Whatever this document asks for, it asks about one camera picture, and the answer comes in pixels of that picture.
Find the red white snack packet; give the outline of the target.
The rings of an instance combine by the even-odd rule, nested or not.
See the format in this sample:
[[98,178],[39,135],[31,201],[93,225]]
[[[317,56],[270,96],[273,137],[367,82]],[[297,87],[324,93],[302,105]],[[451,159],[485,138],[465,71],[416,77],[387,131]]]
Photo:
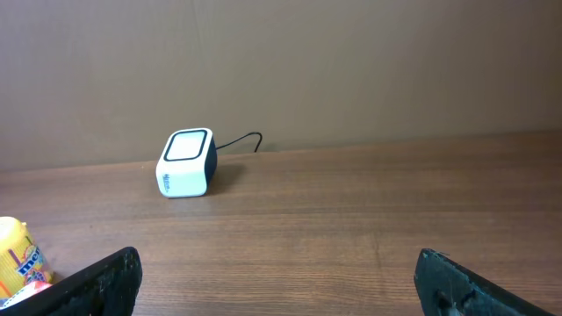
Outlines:
[[47,282],[32,281],[29,284],[25,285],[18,292],[16,292],[13,296],[11,296],[10,298],[7,298],[1,304],[1,309],[2,310],[6,309],[6,308],[8,308],[12,305],[15,305],[15,304],[21,302],[21,301],[24,301],[24,300],[34,296],[35,294],[38,294],[41,291],[44,291],[44,290],[48,289],[51,286],[52,286],[52,284],[47,283]]

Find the yellow mentos gum bottle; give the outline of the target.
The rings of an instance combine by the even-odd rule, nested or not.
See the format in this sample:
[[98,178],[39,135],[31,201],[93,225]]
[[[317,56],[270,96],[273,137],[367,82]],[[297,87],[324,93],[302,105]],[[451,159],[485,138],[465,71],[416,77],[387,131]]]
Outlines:
[[1,299],[12,297],[33,281],[51,283],[53,271],[25,222],[1,218]]

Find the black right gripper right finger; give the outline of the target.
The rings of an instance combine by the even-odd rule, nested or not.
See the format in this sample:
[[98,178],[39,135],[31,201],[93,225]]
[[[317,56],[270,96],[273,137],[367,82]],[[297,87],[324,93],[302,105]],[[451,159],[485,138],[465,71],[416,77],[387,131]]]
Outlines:
[[414,286],[426,315],[552,316],[431,248],[419,254]]

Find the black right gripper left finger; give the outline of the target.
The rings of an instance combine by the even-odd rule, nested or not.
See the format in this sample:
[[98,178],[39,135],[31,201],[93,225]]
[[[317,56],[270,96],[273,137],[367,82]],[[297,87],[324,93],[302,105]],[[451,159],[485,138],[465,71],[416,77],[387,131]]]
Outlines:
[[131,316],[142,281],[136,248],[125,247],[1,311],[4,316]]

